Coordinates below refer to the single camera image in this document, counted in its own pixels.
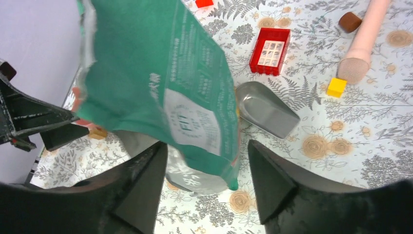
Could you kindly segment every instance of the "gray metal scoop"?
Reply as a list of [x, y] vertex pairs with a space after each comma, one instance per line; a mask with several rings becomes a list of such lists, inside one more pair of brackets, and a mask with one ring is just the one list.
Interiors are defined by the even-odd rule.
[[300, 117], [264, 84], [249, 81], [236, 89], [241, 118], [285, 139], [298, 125]]

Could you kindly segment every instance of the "floral tablecloth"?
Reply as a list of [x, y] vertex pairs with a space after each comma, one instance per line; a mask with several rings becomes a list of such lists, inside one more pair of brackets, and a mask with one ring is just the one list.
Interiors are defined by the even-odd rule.
[[[165, 181], [156, 234], [260, 234], [246, 144], [257, 139], [288, 160], [326, 178], [375, 188], [413, 176], [413, 3], [393, 0], [372, 55], [372, 68], [339, 99], [325, 94], [355, 33], [338, 28], [352, 11], [363, 17], [368, 0], [218, 0], [198, 9], [185, 1], [224, 49], [236, 84], [270, 87], [302, 121], [286, 140], [243, 123], [240, 189], [192, 197]], [[291, 29], [279, 77], [252, 74], [250, 55], [260, 27]], [[73, 94], [65, 103], [70, 108]], [[130, 156], [114, 135], [81, 138], [44, 151], [31, 181], [42, 188], [71, 186]]]

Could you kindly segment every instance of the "pink rolling pin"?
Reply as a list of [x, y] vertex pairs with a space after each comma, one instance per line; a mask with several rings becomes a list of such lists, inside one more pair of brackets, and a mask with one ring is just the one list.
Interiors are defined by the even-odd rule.
[[360, 82], [371, 65], [371, 54], [377, 34], [392, 0], [371, 0], [349, 51], [338, 65], [338, 78], [348, 84]]

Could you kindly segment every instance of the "red block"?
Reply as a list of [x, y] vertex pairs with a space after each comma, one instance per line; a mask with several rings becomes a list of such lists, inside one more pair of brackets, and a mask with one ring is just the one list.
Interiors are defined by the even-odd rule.
[[212, 0], [196, 0], [195, 4], [198, 8], [212, 6], [214, 2]]
[[261, 28], [249, 61], [251, 72], [280, 75], [289, 43], [289, 29]]

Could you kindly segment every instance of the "brown cylinder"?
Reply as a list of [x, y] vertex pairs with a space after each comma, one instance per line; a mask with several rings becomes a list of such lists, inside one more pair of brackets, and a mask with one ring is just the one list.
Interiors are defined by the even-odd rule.
[[361, 19], [353, 12], [347, 12], [341, 17], [338, 24], [346, 33], [351, 33], [361, 25]]

